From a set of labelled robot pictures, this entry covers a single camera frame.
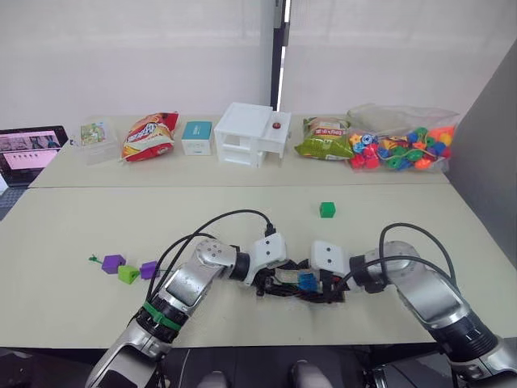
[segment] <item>purple cube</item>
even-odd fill
[[[154,269],[156,268],[157,261],[149,261],[148,263],[143,263],[140,267],[140,276],[142,279],[152,279],[154,274]]]
[[[103,271],[110,274],[117,273],[119,271],[119,266],[125,264],[126,260],[122,255],[104,256]]]

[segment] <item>building block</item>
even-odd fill
[[[157,261],[149,261],[148,263],[143,263],[140,267],[140,277],[142,279],[152,279],[154,274],[154,269],[156,268]]]
[[[126,264],[126,260],[122,255],[104,256],[103,271],[109,274],[117,273],[119,266],[124,264]]]
[[[320,217],[332,218],[336,213],[334,202],[322,202],[320,204]]]
[[[132,267],[131,265],[120,265],[119,266],[119,280],[130,285],[138,277],[140,271]]]

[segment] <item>chip bag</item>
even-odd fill
[[[138,120],[124,141],[122,158],[129,162],[154,158],[174,147],[178,113],[156,113]]]
[[[323,160],[343,160],[354,156],[348,141],[347,122],[329,117],[304,119],[304,140],[294,149],[301,156]]]

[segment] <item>white table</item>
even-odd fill
[[[321,201],[335,202],[321,219]],[[106,348],[145,297],[133,285],[88,261],[120,253],[129,264],[156,259],[177,238],[211,216],[235,208],[267,213],[302,260],[314,239],[360,254],[377,244],[383,226],[408,221],[427,228],[449,250],[464,296],[497,334],[517,335],[517,273],[448,183],[233,188],[30,189],[0,223],[2,270],[0,346]],[[210,229],[246,249],[262,237],[254,216]],[[436,248],[412,231],[390,238],[413,243],[446,268]],[[217,280],[182,329],[175,346],[387,344],[432,341],[393,289],[348,296],[345,304],[312,305],[266,296]]]
[[[83,187],[200,187],[200,186],[333,186],[343,184],[377,183],[446,183],[443,174],[422,171],[403,174],[386,171],[353,171],[344,162],[320,161],[302,158],[293,147],[302,140],[302,118],[291,121],[291,138],[288,139],[284,158],[269,154],[259,169],[232,163],[219,163],[212,156],[185,156],[181,135],[189,120],[210,120],[215,116],[180,116],[174,135],[175,149],[158,158],[142,162],[111,160],[87,166],[70,145],[66,145],[40,176],[33,188],[83,188]],[[131,125],[140,117],[109,117],[121,141]]]

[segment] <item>green cube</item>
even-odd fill
[[[120,265],[119,266],[119,280],[124,283],[131,284],[138,278],[140,271],[138,269],[130,266],[130,265]]]
[[[334,202],[322,202],[320,204],[320,217],[332,218],[336,213],[336,206]]]

